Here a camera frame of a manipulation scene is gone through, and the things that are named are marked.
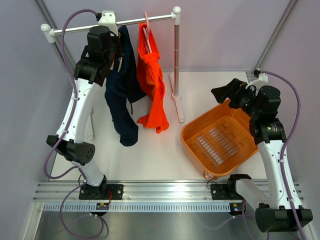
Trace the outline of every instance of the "orange basket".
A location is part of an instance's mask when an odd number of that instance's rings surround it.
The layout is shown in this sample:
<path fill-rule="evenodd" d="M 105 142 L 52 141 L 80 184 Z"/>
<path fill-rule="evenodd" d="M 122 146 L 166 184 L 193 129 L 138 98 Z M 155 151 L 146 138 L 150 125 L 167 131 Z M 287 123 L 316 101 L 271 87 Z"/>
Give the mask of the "orange basket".
<path fill-rule="evenodd" d="M 258 151 L 249 132 L 250 117 L 230 108 L 229 102 L 207 111 L 181 131 L 185 153 L 208 180 L 230 174 Z"/>

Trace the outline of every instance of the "clothes rack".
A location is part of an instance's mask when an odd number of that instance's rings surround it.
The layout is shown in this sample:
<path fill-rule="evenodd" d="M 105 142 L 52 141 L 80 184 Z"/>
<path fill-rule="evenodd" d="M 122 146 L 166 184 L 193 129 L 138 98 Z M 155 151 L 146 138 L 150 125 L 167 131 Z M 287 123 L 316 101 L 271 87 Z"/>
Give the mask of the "clothes rack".
<path fill-rule="evenodd" d="M 170 14 L 167 15 L 160 15 L 160 16 L 151 16 L 148 17 L 149 22 L 161 21 L 161 20 L 173 20 L 174 22 L 174 72 L 170 73 L 170 81 L 171 81 L 171 88 L 172 88 L 172 95 L 171 98 L 175 103 L 176 112 L 178 116 L 178 120 L 180 123 L 185 121 L 184 112 L 182 109 L 181 104 L 181 94 L 179 93 L 179 34 L 180 34 L 180 15 L 181 15 L 181 8 L 179 6 L 175 6 Z M 140 24 L 145 23 L 146 18 L 137 18 L 131 20 L 124 20 L 124 21 L 116 21 L 114 18 L 114 24 L 117 27 L 123 25 L 133 25 L 133 24 Z M 75 33 L 75 32 L 82 32 L 88 31 L 92 27 L 96 27 L 96 25 L 88 25 L 88 26 L 79 26 L 79 27 L 72 27 L 67 28 L 65 33 Z M 62 29 L 54 29 L 51 28 L 48 24 L 42 24 L 41 30 L 43 31 L 44 35 L 46 36 L 49 43 L 52 44 L 53 50 L 56 52 L 56 55 L 60 60 L 62 59 L 62 53 L 60 48 L 56 43 L 56 36 L 62 34 Z"/>

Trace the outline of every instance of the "orange shirt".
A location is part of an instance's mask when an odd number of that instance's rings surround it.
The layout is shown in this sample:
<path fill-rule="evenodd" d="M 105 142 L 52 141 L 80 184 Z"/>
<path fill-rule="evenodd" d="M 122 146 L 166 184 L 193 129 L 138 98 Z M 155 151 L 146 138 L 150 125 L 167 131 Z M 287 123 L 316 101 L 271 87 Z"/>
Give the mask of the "orange shirt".
<path fill-rule="evenodd" d="M 150 113 L 137 121 L 146 128 L 156 129 L 156 133 L 166 130 L 169 127 L 164 110 L 165 84 L 163 82 L 162 69 L 158 63 L 160 54 L 156 40 L 150 30 L 149 42 L 152 53 L 148 53 L 145 47 L 145 34 L 143 28 L 146 23 L 141 23 L 139 27 L 138 63 L 136 66 L 136 78 L 144 91 L 152 98 Z"/>

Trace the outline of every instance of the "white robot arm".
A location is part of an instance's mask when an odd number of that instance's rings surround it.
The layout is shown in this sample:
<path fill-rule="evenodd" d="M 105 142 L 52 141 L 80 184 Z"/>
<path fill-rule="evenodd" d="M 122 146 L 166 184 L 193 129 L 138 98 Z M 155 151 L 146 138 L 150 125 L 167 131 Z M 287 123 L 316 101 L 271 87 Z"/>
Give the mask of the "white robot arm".
<path fill-rule="evenodd" d="M 114 29 L 116 32 L 111 31 L 105 24 L 100 24 L 100 21 L 98 26 L 89 30 L 87 34 L 88 45 L 84 47 L 81 59 L 75 65 L 77 99 L 74 99 L 73 92 L 56 135 L 49 135 L 46 140 L 47 144 L 53 147 L 65 133 L 55 150 L 82 170 L 87 181 L 85 189 L 81 188 L 80 192 L 85 192 L 94 199 L 101 199 L 105 196 L 107 180 L 93 160 L 95 146 L 84 142 L 85 128 L 95 97 L 103 87 L 112 62 L 115 58 L 122 56 L 117 37 L 118 29 Z M 75 100 L 77 102 L 73 117 L 68 129 L 65 130 Z"/>
<path fill-rule="evenodd" d="M 233 195 L 242 196 L 255 210 L 256 223 L 262 232 L 294 232 L 298 229 L 297 218 L 304 227 L 313 219 L 313 215 L 310 209 L 303 208 L 297 194 L 286 149 L 281 157 L 287 138 L 282 123 L 276 118 L 281 103 L 280 91 L 264 85 L 268 82 L 266 74 L 260 73 L 259 79 L 253 84 L 247 84 L 234 78 L 226 86 L 211 90 L 218 103 L 229 98 L 230 108 L 241 108 L 250 116 L 249 130 L 263 160 L 269 197 L 248 175 L 243 174 L 231 175 L 227 190 Z"/>

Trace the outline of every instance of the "white tabletop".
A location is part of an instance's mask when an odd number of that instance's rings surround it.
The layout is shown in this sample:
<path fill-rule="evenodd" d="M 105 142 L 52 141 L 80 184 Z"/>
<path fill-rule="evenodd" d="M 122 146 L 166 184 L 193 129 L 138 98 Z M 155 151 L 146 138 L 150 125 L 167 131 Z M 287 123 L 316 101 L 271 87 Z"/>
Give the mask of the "white tabletop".
<path fill-rule="evenodd" d="M 194 168 L 183 152 L 180 138 L 183 126 L 201 114 L 215 107 L 218 103 L 210 90 L 229 83 L 233 78 L 247 81 L 245 72 L 181 72 L 180 93 L 185 122 L 179 123 L 176 107 L 171 99 L 169 73 L 163 73 L 166 86 L 164 111 L 170 127 L 156 133 L 155 129 L 139 126 L 138 142 L 134 146 L 125 147 L 120 144 L 120 136 L 116 133 L 111 121 L 104 93 L 99 93 L 93 105 L 93 126 L 95 139 L 88 140 L 95 145 L 94 160 L 109 180 L 203 180 L 202 175 Z M 134 121 L 149 113 L 151 100 L 149 97 L 133 104 Z M 52 175 L 57 176 L 73 165 L 61 155 L 57 155 Z M 256 153 L 239 166 L 233 174 L 248 174 L 253 179 L 265 179 L 266 172 L 259 153 Z M 77 180 L 80 173 L 73 170 L 61 180 Z"/>

